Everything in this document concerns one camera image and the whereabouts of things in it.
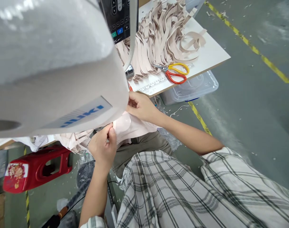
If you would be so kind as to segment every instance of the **person's left hand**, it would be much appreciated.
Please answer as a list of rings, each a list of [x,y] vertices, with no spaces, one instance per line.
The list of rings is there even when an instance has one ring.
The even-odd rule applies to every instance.
[[[92,137],[88,144],[88,150],[96,160],[95,168],[100,169],[100,174],[107,175],[117,151],[117,136],[113,123],[106,125]]]

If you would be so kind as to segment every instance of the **lap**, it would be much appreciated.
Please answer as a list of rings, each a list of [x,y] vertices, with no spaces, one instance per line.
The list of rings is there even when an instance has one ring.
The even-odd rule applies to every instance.
[[[176,157],[168,141],[156,132],[150,132],[143,136],[132,138],[132,144],[122,145],[117,149],[112,170],[117,177],[122,178],[124,168],[132,157],[143,151],[162,150],[166,154]]]

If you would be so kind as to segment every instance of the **red plastic stool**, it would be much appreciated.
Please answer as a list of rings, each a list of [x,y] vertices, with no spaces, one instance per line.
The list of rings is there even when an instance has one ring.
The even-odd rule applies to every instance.
[[[68,166],[69,153],[70,150],[56,145],[13,160],[7,166],[3,190],[10,193],[21,193],[69,173],[72,170],[72,166]],[[51,174],[55,171],[55,167],[45,164],[57,157],[61,157],[60,169]]]

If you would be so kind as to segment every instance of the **plaid shirt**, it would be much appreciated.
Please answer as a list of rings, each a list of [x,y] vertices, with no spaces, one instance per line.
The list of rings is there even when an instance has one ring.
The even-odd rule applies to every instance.
[[[201,157],[204,181],[162,151],[133,156],[117,227],[289,227],[289,191],[222,148]],[[107,227],[100,217],[82,227]]]

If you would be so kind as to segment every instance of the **hand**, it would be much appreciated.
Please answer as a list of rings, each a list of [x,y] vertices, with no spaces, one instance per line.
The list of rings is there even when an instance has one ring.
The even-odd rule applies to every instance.
[[[95,169],[100,169],[101,175],[107,175],[112,167],[117,151],[117,136],[113,123],[106,125],[97,132],[88,144],[88,150],[96,160]]]
[[[129,103],[126,111],[143,121],[158,126],[160,126],[160,121],[165,118],[165,114],[160,112],[147,96],[136,92],[129,93]]]

